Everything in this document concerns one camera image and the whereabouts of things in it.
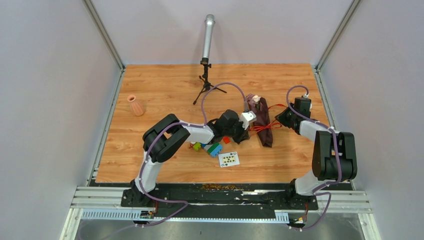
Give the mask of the red ribbon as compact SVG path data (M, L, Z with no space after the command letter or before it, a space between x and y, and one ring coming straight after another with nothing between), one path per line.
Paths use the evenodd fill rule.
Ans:
M268 108L267 108L267 111L269 112L269 110L272 108L272 107L276 107L276 106L278 106L278 107L284 107L284 108L286 108L287 106L285 106L284 104L281 104L281 103L278 103L278 104L274 104L274 105L271 105L271 106L269 106ZM281 123L279 123L276 119L274 119L272 122L270 122L270 123L268 123L268 124L266 124L265 126L261 126L261 125L259 125L259 126L253 126L253 127L251 127L248 131L249 132L255 132L256 134L257 133L259 133L259 132L261 132L261 131L263 131L263 130L268 130L268 129L278 129L278 128L282 128L283 127L283 125L281 124Z

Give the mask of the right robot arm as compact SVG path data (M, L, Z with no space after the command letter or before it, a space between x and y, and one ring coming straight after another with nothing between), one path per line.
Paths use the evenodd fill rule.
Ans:
M354 135L311 118L311 105L309 98L297 97L275 116L282 126L313 142L311 170L293 179L285 195L286 204L292 209L310 203L325 187L353 180L358 172Z

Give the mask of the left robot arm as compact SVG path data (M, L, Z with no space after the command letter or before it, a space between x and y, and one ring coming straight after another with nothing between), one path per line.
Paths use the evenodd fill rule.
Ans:
M228 137L240 144L249 139L250 124L255 120L256 115L252 111L237 114L230 109L203 125L185 122L175 114L168 114L144 133L143 161L137 177L130 182L130 188L123 191L121 206L149 206L163 163L173 157L184 143L199 143L213 150Z

